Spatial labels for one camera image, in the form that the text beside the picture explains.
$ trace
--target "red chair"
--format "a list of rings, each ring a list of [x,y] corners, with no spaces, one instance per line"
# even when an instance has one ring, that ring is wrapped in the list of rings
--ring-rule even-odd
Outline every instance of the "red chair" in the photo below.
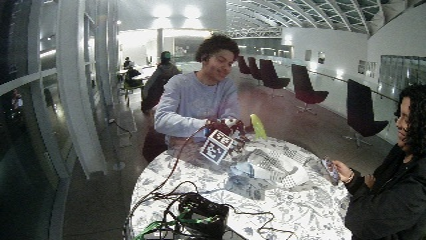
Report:
[[[305,103],[304,107],[299,107],[301,110],[297,112],[311,112],[317,115],[312,108],[308,107],[308,104],[321,103],[328,98],[329,92],[316,91],[312,87],[307,66],[292,64],[292,73],[296,98]]]
[[[249,68],[248,64],[245,63],[244,56],[239,56],[237,62],[239,62],[240,72],[243,74],[252,74],[251,68]]]
[[[356,136],[344,137],[356,140],[359,147],[361,143],[372,146],[363,137],[379,134],[389,121],[375,121],[372,89],[352,79],[348,81],[347,113],[348,125],[356,130]]]
[[[275,95],[275,90],[285,88],[291,83],[291,78],[279,77],[272,60],[261,59],[260,67],[264,86],[272,88],[272,97],[284,97],[284,95]]]
[[[251,68],[252,76],[257,80],[257,85],[260,86],[263,81],[263,76],[261,76],[261,71],[256,64],[256,58],[248,57],[248,60],[249,60],[249,68]]]

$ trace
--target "woman's hand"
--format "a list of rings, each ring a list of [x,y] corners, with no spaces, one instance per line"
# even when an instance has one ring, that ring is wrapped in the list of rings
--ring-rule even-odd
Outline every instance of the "woman's hand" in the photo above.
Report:
[[[336,168],[337,168],[337,171],[339,171],[339,175],[341,177],[343,182],[344,183],[351,182],[353,174],[355,174],[352,169],[347,166],[345,163],[343,163],[339,160],[333,160],[332,162],[336,165]]]
[[[365,182],[365,185],[368,185],[368,187],[372,189],[373,188],[373,185],[376,183],[376,177],[375,175],[369,174],[364,177],[364,182]]]

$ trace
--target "dark hair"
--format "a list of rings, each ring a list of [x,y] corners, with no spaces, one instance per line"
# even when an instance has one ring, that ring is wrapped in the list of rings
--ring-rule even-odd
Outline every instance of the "dark hair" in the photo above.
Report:
[[[426,152],[426,85],[412,85],[400,94],[399,110],[396,116],[401,115],[403,99],[410,98],[409,129],[407,144],[414,156]]]
[[[239,44],[232,38],[221,34],[213,34],[211,38],[205,39],[200,44],[196,61],[203,62],[208,60],[211,56],[221,50],[229,50],[235,54],[235,60],[240,55]]]

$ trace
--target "floral pattern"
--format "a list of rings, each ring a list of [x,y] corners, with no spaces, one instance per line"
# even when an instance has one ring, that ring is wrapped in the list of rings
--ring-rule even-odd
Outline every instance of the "floral pattern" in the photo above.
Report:
[[[200,148],[191,146],[158,192],[170,193],[179,184],[191,181],[194,184],[184,183],[178,192],[199,191],[211,201],[232,205],[236,209],[229,209],[228,226],[232,231],[225,232],[224,239],[351,239],[351,231],[344,225],[349,194],[343,183],[332,184],[319,157],[284,140],[271,137],[255,140],[253,135],[249,139],[247,147],[267,147],[300,162],[311,180],[287,189],[268,180],[235,176],[231,166],[236,164],[236,158],[227,157],[216,165],[199,154]],[[164,182],[176,160],[171,153],[164,152],[151,162],[135,186],[132,208]],[[131,219],[134,236],[152,222],[162,220],[170,203],[171,200],[148,200],[140,204]],[[265,223],[268,229],[259,231]]]

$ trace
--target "floor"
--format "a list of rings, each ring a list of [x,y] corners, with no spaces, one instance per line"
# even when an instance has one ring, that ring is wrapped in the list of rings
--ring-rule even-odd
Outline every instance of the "floor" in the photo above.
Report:
[[[268,136],[303,146],[319,157],[328,155],[344,161],[365,174],[375,170],[392,148],[385,140],[377,136],[369,137],[367,140],[373,146],[363,145],[357,148],[355,141],[343,137],[355,132],[339,114],[317,105],[313,106],[317,115],[297,113],[297,106],[303,103],[292,91],[276,90],[275,94],[284,97],[273,98],[272,89],[259,86],[257,80],[241,74],[237,67],[231,77],[239,84],[241,120],[245,124],[249,124],[249,115],[256,113]],[[103,146],[107,146],[108,174],[95,174],[88,180],[80,164],[75,166],[67,200],[64,240],[123,239],[134,186],[148,164],[142,149],[152,124],[152,116],[144,115],[140,110],[140,91],[135,91],[130,97],[130,107],[123,93],[115,99],[111,112],[116,121],[102,136]]]

